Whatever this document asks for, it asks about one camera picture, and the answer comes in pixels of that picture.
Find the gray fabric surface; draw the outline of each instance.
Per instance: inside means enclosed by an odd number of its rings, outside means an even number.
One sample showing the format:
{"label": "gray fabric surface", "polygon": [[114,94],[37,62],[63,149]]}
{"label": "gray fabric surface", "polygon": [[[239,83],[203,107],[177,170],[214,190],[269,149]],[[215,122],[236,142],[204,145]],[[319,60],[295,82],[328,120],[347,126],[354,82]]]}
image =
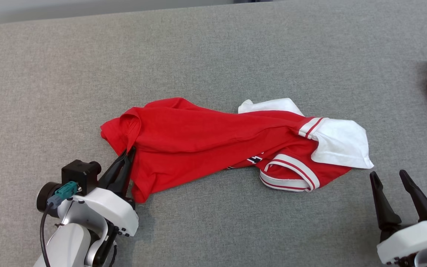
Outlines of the gray fabric surface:
{"label": "gray fabric surface", "polygon": [[[0,25],[0,266],[40,255],[35,196],[73,159],[106,169],[99,126],[181,96],[234,112],[292,98],[306,115],[356,120],[390,202],[417,220],[427,195],[427,1],[314,0]],[[115,266],[379,266],[369,170],[311,193],[276,191],[254,168],[152,195]],[[49,218],[51,227],[57,220]]]}

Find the red stripe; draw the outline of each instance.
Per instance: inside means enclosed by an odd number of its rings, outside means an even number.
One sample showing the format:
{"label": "red stripe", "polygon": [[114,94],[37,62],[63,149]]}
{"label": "red stripe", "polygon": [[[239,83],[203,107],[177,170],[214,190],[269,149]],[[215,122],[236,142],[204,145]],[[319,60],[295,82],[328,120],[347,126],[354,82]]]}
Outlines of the red stripe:
{"label": "red stripe", "polygon": [[294,167],[295,169],[297,169],[298,171],[300,171],[302,174],[304,174],[304,176],[311,182],[311,184],[312,184],[312,189],[315,189],[315,184],[313,183],[313,181],[311,180],[311,178],[309,177],[309,176],[307,176],[307,174],[305,174],[305,172],[302,170],[302,169],[300,169],[300,167],[298,167],[298,166],[296,166],[296,165],[294,165],[294,164],[292,164],[291,162],[285,162],[285,161],[283,161],[283,160],[281,160],[281,159],[273,159],[271,162],[270,162],[270,164],[274,164],[274,162],[281,162],[281,163],[284,163],[284,164],[287,164],[287,165],[289,165],[289,166],[291,166],[291,167]]}
{"label": "red stripe", "polygon": [[275,184],[270,184],[269,182],[265,181],[261,176],[259,177],[265,184],[268,184],[270,186],[274,186],[274,187],[280,187],[280,188],[289,188],[289,189],[296,189],[296,190],[304,190],[304,189],[309,189],[309,188],[299,188],[299,187],[291,187],[291,186],[281,186],[281,185],[275,185]]}
{"label": "red stripe", "polygon": [[307,131],[307,134],[305,134],[305,138],[309,138],[309,134],[310,132],[312,132],[312,130],[321,122],[323,118],[320,118],[314,125],[312,125],[312,127]]}

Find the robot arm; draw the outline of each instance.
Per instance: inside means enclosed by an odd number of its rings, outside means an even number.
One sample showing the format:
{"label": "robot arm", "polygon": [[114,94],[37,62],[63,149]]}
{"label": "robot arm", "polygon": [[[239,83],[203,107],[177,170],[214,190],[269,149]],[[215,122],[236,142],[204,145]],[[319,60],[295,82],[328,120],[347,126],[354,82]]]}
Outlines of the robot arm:
{"label": "robot arm", "polygon": [[401,225],[401,218],[388,203],[380,178],[373,171],[370,181],[378,228],[381,230],[378,256],[383,264],[424,267],[427,266],[427,198],[405,170],[400,171],[400,178],[420,219],[414,225]]}
{"label": "robot arm", "polygon": [[[47,200],[64,184],[75,182],[78,192],[48,214],[61,218],[46,245],[52,267],[103,267],[117,235],[133,236],[138,229],[135,203],[126,197],[136,149],[123,152],[103,174],[97,162],[75,160],[62,168],[62,183],[47,183],[37,196],[37,209],[46,211]],[[34,267],[47,266],[44,253]]]}

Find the black cable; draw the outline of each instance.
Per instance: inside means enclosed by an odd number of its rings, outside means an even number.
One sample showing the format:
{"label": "black cable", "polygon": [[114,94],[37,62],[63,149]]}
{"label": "black cable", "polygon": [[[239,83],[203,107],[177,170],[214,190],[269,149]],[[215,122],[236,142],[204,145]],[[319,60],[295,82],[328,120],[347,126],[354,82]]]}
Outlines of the black cable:
{"label": "black cable", "polygon": [[110,265],[108,265],[108,267],[113,267],[113,263],[115,263],[115,257],[116,257],[116,245],[113,247],[113,258],[112,258],[112,261],[110,262]]}
{"label": "black cable", "polygon": [[46,224],[46,217],[52,205],[54,205],[54,203],[49,203],[49,205],[47,205],[46,210],[42,215],[42,219],[40,220],[40,247],[42,249],[42,257],[44,257],[44,262],[46,263],[46,267],[50,267],[50,263],[49,263],[49,257],[47,257],[46,241],[44,240],[44,225]]}

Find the teal connector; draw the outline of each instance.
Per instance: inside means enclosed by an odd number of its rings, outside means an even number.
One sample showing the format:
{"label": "teal connector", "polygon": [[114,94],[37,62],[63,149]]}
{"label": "teal connector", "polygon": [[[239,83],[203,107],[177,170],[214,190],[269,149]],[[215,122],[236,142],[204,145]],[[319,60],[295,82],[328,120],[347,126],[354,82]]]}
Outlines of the teal connector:
{"label": "teal connector", "polygon": [[77,193],[77,183],[74,181],[70,181],[61,188],[57,189],[55,195],[60,196],[61,199],[65,200],[70,198],[71,196],[75,195]]}

